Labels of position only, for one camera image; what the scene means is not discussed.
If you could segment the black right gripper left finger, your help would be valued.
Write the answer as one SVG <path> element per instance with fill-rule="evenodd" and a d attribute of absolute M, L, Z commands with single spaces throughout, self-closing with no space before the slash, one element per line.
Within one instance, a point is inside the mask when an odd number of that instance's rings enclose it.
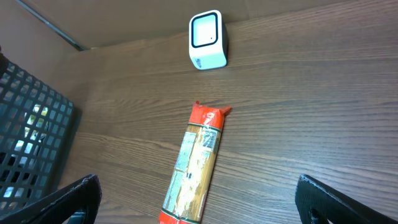
<path fill-rule="evenodd" d="M 4 224 L 89 223 L 98 214 L 100 180 L 90 174 L 1 220 Z"/>

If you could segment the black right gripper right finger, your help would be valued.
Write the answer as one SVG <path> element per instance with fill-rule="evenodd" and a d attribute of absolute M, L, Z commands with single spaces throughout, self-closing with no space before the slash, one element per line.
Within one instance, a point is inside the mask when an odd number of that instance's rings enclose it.
<path fill-rule="evenodd" d="M 306 174 L 298 179 L 295 204 L 302 223 L 397 224 L 396 220 Z"/>

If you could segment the orange spaghetti packet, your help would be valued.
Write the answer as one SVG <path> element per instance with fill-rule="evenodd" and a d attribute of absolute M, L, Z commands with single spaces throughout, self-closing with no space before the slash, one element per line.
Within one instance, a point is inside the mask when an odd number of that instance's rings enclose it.
<path fill-rule="evenodd" d="M 196 102 L 174 165 L 159 224 L 200 223 L 231 107 L 212 108 Z"/>

